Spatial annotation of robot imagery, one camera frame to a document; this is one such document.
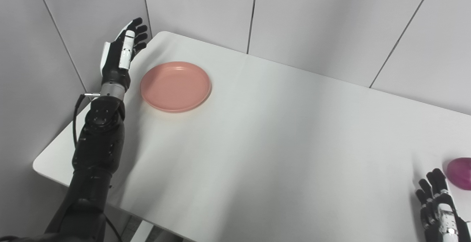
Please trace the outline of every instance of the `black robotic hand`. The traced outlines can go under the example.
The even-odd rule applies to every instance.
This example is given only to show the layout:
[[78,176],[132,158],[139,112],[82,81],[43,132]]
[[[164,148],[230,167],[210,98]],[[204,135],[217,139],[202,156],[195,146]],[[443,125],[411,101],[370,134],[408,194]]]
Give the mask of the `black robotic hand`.
[[467,223],[458,216],[446,177],[438,168],[419,180],[415,194],[422,203],[420,217],[427,242],[471,242]]
[[101,84],[117,83],[127,90],[131,83],[128,74],[129,63],[134,56],[146,48],[147,26],[142,25],[142,18],[136,18],[124,26],[116,40],[105,43],[100,69],[103,76]]

